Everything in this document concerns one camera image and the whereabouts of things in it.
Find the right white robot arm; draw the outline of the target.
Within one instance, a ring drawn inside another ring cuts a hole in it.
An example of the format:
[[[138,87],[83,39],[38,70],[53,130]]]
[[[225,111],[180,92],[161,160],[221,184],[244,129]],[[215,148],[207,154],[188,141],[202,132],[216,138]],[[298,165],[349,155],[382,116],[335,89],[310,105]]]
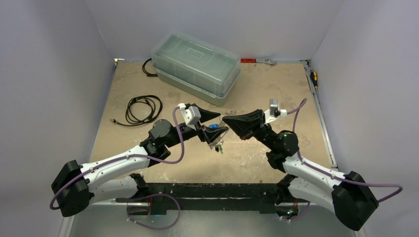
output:
[[[378,208],[378,200],[363,177],[333,171],[306,158],[299,151],[294,131],[275,132],[270,123],[285,117],[286,110],[255,110],[244,115],[224,116],[222,121],[242,140],[256,139],[265,145],[268,163],[286,174],[279,182],[280,199],[303,199],[335,214],[353,231],[359,231]]]

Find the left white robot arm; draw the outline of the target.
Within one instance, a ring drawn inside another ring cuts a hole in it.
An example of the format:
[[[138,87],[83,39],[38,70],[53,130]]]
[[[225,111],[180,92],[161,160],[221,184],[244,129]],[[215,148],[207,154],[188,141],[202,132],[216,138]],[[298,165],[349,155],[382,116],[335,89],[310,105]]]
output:
[[[207,111],[196,104],[178,104],[172,111],[174,123],[166,119],[154,122],[148,137],[133,148],[100,161],[65,163],[51,184],[54,193],[49,208],[60,210],[63,217],[76,215],[107,194],[103,185],[131,171],[159,163],[178,164],[185,156],[185,141],[198,137],[210,146],[229,129],[208,127],[203,123],[220,113]]]

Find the oval metal keyring plate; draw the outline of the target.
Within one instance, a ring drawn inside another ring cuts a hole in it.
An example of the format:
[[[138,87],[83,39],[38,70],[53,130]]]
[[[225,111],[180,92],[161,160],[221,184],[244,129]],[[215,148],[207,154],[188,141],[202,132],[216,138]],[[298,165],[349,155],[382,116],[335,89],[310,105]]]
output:
[[[222,146],[223,145],[223,143],[224,143],[224,140],[223,140],[223,137],[225,136],[225,134],[228,132],[228,130],[227,131],[224,131],[219,137],[217,137],[210,145],[209,145],[209,147],[210,147],[210,149],[211,150],[214,150],[214,151],[216,151],[217,153],[220,153],[219,152],[219,148],[218,148],[218,146]]]

